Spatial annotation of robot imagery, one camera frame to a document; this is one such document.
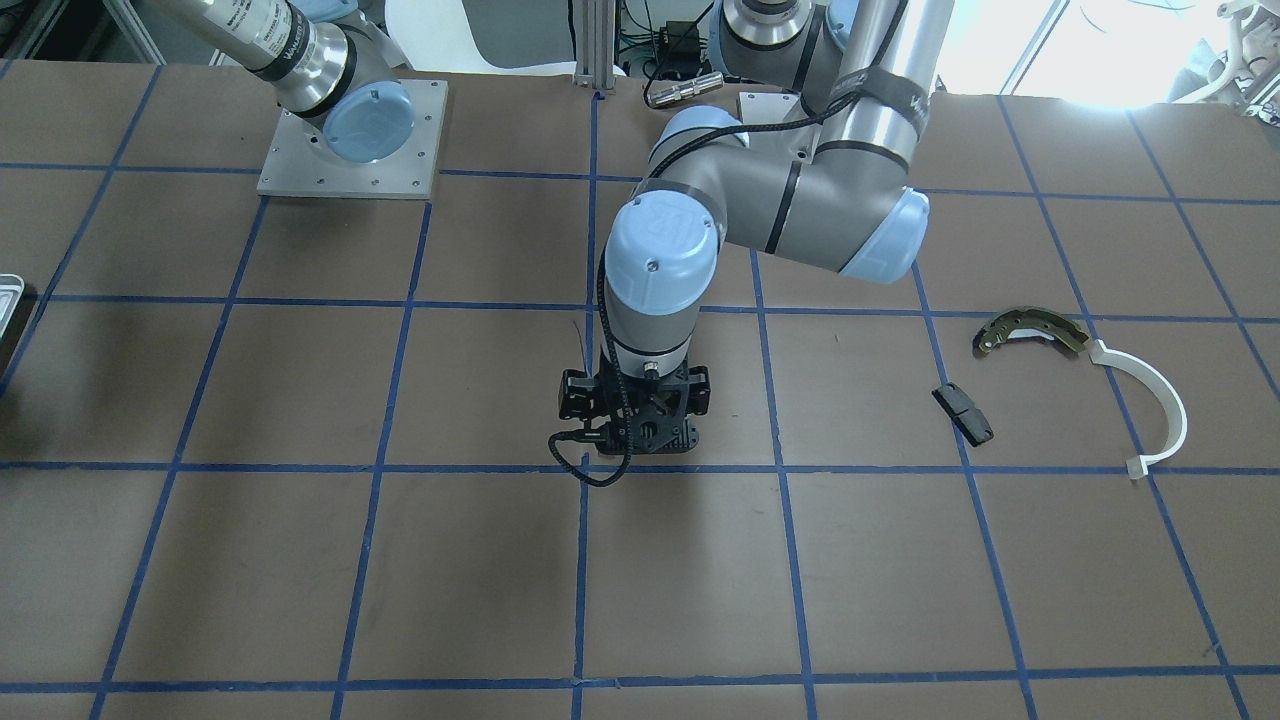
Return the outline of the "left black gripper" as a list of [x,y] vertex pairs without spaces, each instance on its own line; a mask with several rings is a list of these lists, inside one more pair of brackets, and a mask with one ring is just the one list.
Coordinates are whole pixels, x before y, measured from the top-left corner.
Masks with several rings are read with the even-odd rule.
[[594,445],[600,455],[622,456],[627,441],[632,454],[685,454],[699,443],[687,416],[705,415],[710,402],[707,366],[690,368],[686,360],[657,379],[620,374],[608,357],[589,377],[567,369],[559,386],[559,418],[579,419],[584,427],[562,430],[559,439]]

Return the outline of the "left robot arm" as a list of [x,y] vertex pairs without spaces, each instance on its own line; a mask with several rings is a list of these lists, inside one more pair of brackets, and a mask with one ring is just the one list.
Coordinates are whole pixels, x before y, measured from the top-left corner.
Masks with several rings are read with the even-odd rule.
[[931,114],[951,1],[718,1],[708,47],[732,76],[797,94],[781,122],[696,105],[669,118],[617,211],[596,270],[602,351],[567,370],[550,437],[599,454],[691,450],[710,378],[695,323],[727,243],[892,283],[914,263],[928,199],[908,176]]

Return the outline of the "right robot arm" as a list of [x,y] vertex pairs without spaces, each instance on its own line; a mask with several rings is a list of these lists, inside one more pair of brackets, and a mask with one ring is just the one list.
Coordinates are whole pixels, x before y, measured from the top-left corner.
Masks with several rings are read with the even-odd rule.
[[357,1],[163,1],[187,29],[274,87],[346,161],[390,156],[415,109],[394,70],[407,59]]

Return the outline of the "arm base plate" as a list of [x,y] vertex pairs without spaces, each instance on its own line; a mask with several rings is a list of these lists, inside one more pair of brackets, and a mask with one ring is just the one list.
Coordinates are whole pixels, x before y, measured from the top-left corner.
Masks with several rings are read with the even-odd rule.
[[314,124],[283,111],[257,182],[264,196],[428,200],[449,97],[443,79],[378,81]]
[[774,124],[805,117],[800,97],[791,92],[739,92],[739,115],[744,124]]

